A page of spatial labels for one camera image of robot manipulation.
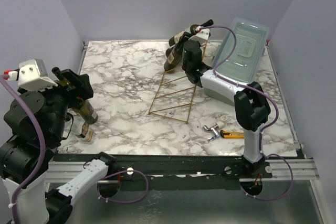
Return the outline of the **wine bottle white label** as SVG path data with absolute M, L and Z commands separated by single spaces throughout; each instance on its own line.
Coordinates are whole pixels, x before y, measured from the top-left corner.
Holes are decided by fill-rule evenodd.
M 183 37 L 184 34 L 188 34 L 190 36 L 196 35 L 197 34 L 197 27 L 201 26 L 201 27 L 208 27 L 214 24 L 214 21 L 212 19 L 209 19 L 208 21 L 204 22 L 201 25 L 198 24 L 193 24 L 190 27 L 186 28 L 185 30 L 179 32 L 178 34 L 176 34 L 175 36 L 171 37 L 169 39 L 169 46 L 174 46 L 175 44 L 177 44 L 181 38 Z

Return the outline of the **clear glass bottle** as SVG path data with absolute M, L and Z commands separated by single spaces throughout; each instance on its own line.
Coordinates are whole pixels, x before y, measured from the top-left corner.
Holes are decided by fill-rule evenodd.
M 93 135 L 94 135 L 94 130 L 91 128 L 91 126 L 87 122 L 85 122 L 82 125 L 79 133 L 75 134 L 75 137 L 80 139 L 82 142 L 89 143 L 92 140 Z

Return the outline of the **wine bottle brown label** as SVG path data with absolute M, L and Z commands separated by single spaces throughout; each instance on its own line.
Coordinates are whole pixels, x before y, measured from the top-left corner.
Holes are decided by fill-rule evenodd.
M 183 52 L 183 45 L 184 43 L 182 42 L 170 46 L 165 52 L 166 57 L 168 58 L 170 55 L 172 55 L 174 58 L 181 57 Z

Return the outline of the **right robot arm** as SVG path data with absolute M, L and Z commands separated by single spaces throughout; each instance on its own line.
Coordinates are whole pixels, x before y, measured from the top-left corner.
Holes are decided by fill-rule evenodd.
M 244 129 L 244 152 L 246 162 L 241 165 L 242 173 L 249 178 L 260 172 L 263 160 L 262 140 L 258 133 L 268 121 L 271 112 L 259 83 L 239 84 L 230 78 L 216 75 L 203 63 L 201 44 L 191 39 L 182 39 L 182 69 L 188 80 L 201 88 L 215 91 L 234 104 L 236 120 Z

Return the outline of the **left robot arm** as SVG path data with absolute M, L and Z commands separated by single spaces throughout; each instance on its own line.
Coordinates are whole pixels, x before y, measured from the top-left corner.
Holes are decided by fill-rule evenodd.
M 10 197 L 13 223 L 65 223 L 76 201 L 102 178 L 116 175 L 116 159 L 97 154 L 87 168 L 64 185 L 45 192 L 54 150 L 63 140 L 69 109 L 93 97 L 87 74 L 53 68 L 57 81 L 32 69 L 8 71 L 2 85 L 14 97 L 4 121 L 12 130 L 1 146 L 1 178 Z

